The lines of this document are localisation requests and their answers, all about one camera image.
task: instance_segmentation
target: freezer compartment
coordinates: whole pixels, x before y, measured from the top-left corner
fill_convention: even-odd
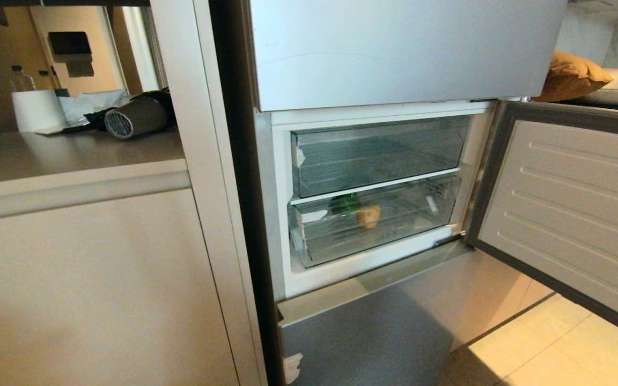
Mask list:
[[[305,198],[455,168],[470,117],[292,133],[292,180]]]
[[[310,268],[447,225],[458,186],[444,176],[290,205],[292,248]]]

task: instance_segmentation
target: lower refrigerator door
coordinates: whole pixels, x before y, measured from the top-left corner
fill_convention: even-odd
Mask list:
[[[283,301],[285,379],[293,386],[436,386],[449,351],[517,312],[528,284],[518,271],[451,242]]]

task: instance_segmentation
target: refrigerator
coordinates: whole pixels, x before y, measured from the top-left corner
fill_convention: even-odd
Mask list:
[[[526,98],[566,1],[209,5],[269,383],[436,385],[478,251],[618,325],[618,110]]]

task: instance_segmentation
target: silver refrigerator door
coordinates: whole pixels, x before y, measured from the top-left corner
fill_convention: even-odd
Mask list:
[[[260,110],[539,95],[567,0],[250,0]]]
[[[518,281],[455,241],[282,301],[283,355],[302,355],[292,386],[436,386],[452,348],[517,312]]]
[[[500,114],[467,242],[618,325],[618,110]]]

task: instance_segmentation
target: open freezer door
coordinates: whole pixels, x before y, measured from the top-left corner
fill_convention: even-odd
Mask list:
[[[618,110],[508,102],[466,241],[618,325]]]

